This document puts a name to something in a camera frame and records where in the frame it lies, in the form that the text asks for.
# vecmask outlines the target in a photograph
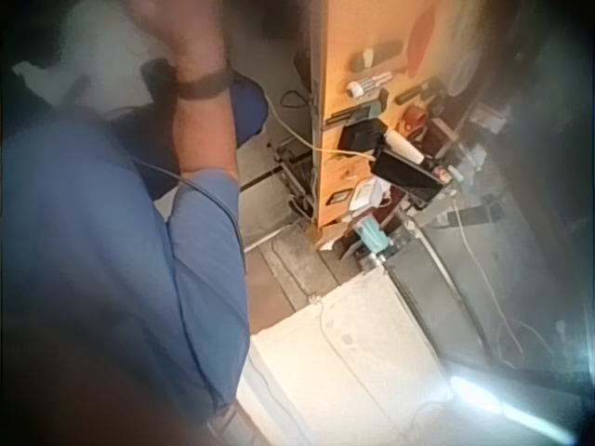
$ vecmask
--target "wrist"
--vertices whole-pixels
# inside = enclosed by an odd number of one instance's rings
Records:
[[[191,82],[221,72],[228,65],[222,38],[202,38],[177,46],[174,49],[174,61],[179,82]]]

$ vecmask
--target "black phone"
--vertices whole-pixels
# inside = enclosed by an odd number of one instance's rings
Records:
[[[444,187],[437,177],[386,147],[376,155],[372,173],[423,203],[431,202]]]

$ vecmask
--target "shirt sleeve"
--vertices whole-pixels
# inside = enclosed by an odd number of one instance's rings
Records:
[[[180,316],[203,379],[231,404],[249,347],[243,247],[230,219],[238,218],[239,187],[216,169],[192,183],[218,204],[187,184],[178,189],[168,230]]]

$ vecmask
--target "blue shirt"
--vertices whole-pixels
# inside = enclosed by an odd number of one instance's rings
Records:
[[[235,398],[249,345],[233,224],[187,185],[171,218],[91,125],[52,119],[3,141],[3,307],[93,339],[192,421]],[[238,215],[224,172],[192,179]]]

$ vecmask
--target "knee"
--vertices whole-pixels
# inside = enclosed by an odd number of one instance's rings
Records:
[[[236,76],[231,85],[231,105],[238,146],[262,130],[269,108],[260,85],[243,76]]]

